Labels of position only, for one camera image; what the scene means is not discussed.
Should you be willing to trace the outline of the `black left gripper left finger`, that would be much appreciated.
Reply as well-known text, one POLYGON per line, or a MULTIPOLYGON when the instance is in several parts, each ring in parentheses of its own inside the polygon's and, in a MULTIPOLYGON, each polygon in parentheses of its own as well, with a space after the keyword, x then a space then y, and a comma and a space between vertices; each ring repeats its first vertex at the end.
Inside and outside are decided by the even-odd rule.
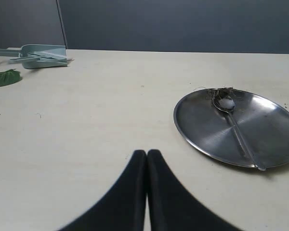
POLYGON ((62 231, 142 231, 146 208, 146 153, 133 152, 110 190, 62 231))

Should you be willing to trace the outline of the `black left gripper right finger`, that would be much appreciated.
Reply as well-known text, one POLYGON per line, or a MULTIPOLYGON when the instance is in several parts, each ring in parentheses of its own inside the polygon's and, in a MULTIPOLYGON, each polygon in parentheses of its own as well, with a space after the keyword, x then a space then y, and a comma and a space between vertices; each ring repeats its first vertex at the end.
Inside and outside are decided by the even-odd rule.
POLYGON ((238 231, 200 203, 176 178, 159 150, 147 154, 148 204, 153 231, 238 231))

